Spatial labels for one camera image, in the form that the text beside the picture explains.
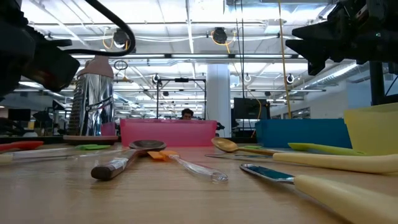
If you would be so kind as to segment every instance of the red utensil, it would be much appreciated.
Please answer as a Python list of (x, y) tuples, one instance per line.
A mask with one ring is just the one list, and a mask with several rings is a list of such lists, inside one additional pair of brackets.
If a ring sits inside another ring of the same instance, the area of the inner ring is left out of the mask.
[(8, 144), (0, 144), (0, 152), (10, 149), (33, 150), (43, 145), (43, 143), (43, 141), (18, 141)]

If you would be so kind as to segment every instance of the pole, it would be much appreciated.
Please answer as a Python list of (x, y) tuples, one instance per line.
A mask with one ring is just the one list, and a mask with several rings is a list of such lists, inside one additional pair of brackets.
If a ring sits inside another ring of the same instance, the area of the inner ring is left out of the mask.
[(156, 82), (156, 119), (159, 119), (159, 82)]
[(206, 86), (206, 80), (203, 81), (205, 83), (205, 120), (206, 120), (206, 113), (207, 113), (207, 108), (206, 108), (206, 102), (207, 102), (207, 86)]
[(369, 62), (372, 105), (380, 105), (384, 98), (384, 75), (381, 62)]

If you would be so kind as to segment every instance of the yellow container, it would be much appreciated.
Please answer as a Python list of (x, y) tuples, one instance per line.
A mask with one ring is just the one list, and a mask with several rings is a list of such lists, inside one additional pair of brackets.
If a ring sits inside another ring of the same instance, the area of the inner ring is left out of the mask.
[(398, 103), (344, 112), (355, 151), (369, 156), (398, 154)]

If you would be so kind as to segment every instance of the white column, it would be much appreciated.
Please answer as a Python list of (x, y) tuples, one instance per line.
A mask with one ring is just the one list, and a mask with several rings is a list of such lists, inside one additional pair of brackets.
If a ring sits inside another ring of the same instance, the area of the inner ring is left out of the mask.
[(225, 129), (217, 131), (220, 137), (231, 137), (231, 92), (228, 64), (207, 65), (206, 118), (220, 122)]

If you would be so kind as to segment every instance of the blue plastic bin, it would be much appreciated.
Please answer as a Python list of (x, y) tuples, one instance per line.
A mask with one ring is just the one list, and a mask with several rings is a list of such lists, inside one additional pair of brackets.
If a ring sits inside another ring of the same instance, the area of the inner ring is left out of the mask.
[(270, 119), (256, 123), (257, 143), (287, 148), (290, 142), (352, 148), (343, 119)]

